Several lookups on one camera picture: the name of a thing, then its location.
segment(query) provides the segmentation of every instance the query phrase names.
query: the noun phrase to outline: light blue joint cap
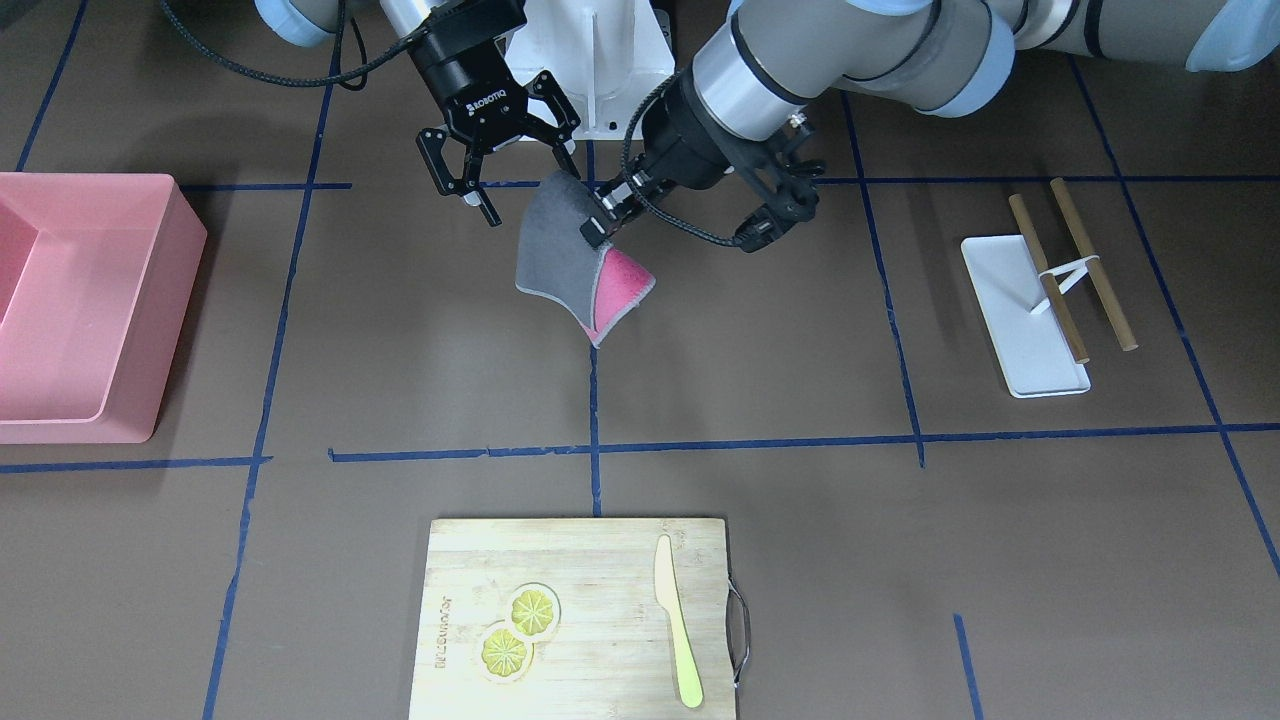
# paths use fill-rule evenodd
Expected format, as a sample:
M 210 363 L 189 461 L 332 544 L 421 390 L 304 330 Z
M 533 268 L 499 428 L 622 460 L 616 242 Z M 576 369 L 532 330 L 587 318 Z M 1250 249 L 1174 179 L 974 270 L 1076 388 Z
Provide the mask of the light blue joint cap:
M 915 110 L 924 115 L 937 115 L 940 118 L 961 118 L 977 111 L 1005 87 L 1009 79 L 1009 70 L 1014 68 L 1014 31 L 1000 15 L 991 14 L 991 38 L 987 41 L 987 51 L 978 63 L 969 83 L 964 86 L 955 97 L 946 105 L 934 110 Z
M 1187 69 L 1234 73 L 1280 45 L 1280 0 L 1228 0 L 1187 56 Z
M 933 0 L 845 0 L 845 3 L 859 10 L 867 10 L 877 15 L 901 17 L 919 13 L 932 5 Z M 742 0 L 730 0 L 728 13 L 724 17 L 732 15 L 741 5 Z
M 334 33 L 308 20 L 289 0 L 253 0 L 262 22 L 300 47 L 315 47 Z

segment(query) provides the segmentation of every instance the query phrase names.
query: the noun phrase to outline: cutting board handle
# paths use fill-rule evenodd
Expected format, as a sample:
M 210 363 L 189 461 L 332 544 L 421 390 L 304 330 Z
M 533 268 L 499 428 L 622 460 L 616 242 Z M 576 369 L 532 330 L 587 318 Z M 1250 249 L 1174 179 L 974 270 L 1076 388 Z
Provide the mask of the cutting board handle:
M 733 584 L 733 575 L 728 577 L 728 594 L 731 598 L 737 601 L 737 605 L 741 609 L 741 618 L 742 618 L 742 660 L 739 660 L 733 664 L 733 689 L 736 691 L 739 685 L 742 684 L 742 670 L 746 670 L 746 664 L 751 660 L 751 612 L 746 609 L 746 598 L 742 597 L 742 593 L 737 591 L 737 585 Z M 731 641 L 728 655 L 730 659 L 732 660 L 733 633 L 728 632 L 727 637 Z

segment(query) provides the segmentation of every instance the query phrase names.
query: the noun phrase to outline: gray floor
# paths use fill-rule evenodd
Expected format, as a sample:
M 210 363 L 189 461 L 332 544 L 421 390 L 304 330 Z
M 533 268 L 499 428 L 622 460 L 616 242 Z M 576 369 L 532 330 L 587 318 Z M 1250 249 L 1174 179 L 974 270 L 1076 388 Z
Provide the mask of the gray floor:
M 721 5 L 682 3 L 682 60 Z M 248 3 L 178 6 L 325 67 Z M 531 187 L 493 231 L 435 195 L 406 60 L 282 90 L 147 0 L 45 0 L 0 67 L 0 168 L 170 173 L 210 229 L 156 437 L 0 448 L 0 717 L 403 717 L 429 523 L 593 514 L 727 519 L 744 719 L 1280 717 L 1275 56 L 1024 54 L 959 120 L 826 96 L 818 219 L 751 256 L 639 220 L 658 287 L 598 354 L 512 286 Z M 1014 400 L 959 242 L 1021 192 L 1068 259 L 1057 174 L 1143 345 L 1076 291 L 1093 389 Z M 755 202 L 722 184 L 669 208 L 728 231 Z

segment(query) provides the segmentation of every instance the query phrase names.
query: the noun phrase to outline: lime slice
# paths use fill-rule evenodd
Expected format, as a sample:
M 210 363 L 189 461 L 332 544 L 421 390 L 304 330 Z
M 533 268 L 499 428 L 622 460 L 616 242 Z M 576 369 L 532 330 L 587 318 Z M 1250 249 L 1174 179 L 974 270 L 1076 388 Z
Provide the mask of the lime slice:
M 507 609 L 511 632 L 525 642 L 541 642 L 559 625 L 559 598 L 541 583 L 529 583 L 511 593 Z
M 513 635 L 507 623 L 497 623 L 484 632 L 480 639 L 480 662 L 490 680 L 518 680 L 532 661 L 534 646 Z

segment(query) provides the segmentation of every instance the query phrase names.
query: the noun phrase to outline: pink plastic container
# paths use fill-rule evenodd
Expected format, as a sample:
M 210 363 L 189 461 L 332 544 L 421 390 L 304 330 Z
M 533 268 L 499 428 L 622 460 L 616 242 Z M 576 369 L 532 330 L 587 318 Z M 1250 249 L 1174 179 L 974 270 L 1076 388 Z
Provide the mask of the pink plastic container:
M 169 176 L 0 173 L 0 443 L 151 437 L 205 237 Z

